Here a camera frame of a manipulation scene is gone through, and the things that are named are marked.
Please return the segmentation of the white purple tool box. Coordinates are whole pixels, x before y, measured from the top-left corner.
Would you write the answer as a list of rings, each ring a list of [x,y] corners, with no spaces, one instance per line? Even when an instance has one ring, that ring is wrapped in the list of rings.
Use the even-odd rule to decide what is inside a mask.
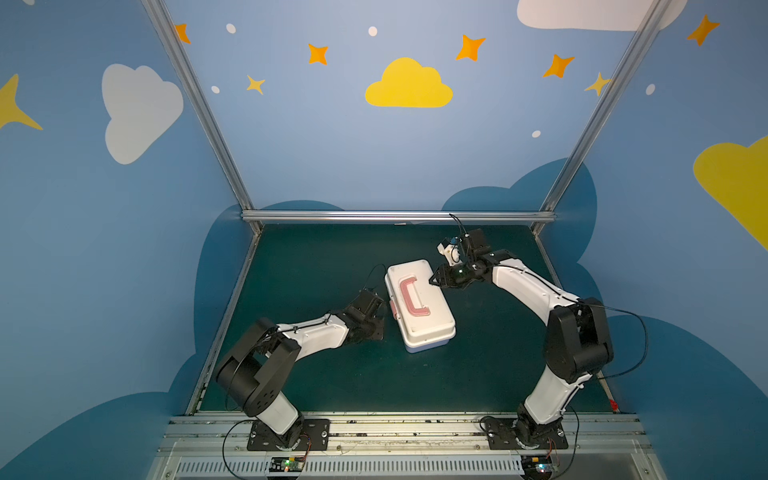
[[[442,290],[430,283],[427,260],[390,266],[385,275],[389,305],[411,353],[447,345],[456,335],[456,323]]]

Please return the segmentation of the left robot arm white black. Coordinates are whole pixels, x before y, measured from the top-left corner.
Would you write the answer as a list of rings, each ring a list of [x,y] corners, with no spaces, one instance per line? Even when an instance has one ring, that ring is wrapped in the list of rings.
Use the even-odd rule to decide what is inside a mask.
[[[325,350],[381,340],[383,304],[379,295],[363,289],[345,308],[314,320],[276,324],[262,318],[220,359],[213,380],[280,447],[292,447],[299,441],[303,415],[282,389],[295,364]]]

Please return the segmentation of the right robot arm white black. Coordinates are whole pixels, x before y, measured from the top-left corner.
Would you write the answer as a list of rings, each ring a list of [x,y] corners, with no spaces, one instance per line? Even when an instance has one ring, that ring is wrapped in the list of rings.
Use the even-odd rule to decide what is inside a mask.
[[[480,229],[442,240],[437,251],[446,263],[430,278],[432,285],[465,288],[490,282],[545,325],[545,369],[518,407],[514,430],[526,445],[557,432],[577,391],[614,358],[604,305],[557,287],[507,250],[494,251]]]

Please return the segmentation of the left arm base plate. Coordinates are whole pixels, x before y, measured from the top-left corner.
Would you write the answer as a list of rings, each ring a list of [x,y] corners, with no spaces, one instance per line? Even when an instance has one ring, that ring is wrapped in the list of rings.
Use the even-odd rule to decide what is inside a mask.
[[[248,451],[326,451],[330,436],[330,420],[299,417],[283,434],[275,433],[267,424],[255,419],[247,442]]]

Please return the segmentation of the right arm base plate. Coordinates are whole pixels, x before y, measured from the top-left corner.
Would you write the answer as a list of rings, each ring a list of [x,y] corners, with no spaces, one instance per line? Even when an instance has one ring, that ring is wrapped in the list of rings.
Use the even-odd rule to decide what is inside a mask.
[[[567,449],[569,446],[561,420],[543,425],[527,417],[484,416],[479,420],[479,426],[491,450],[548,450]]]

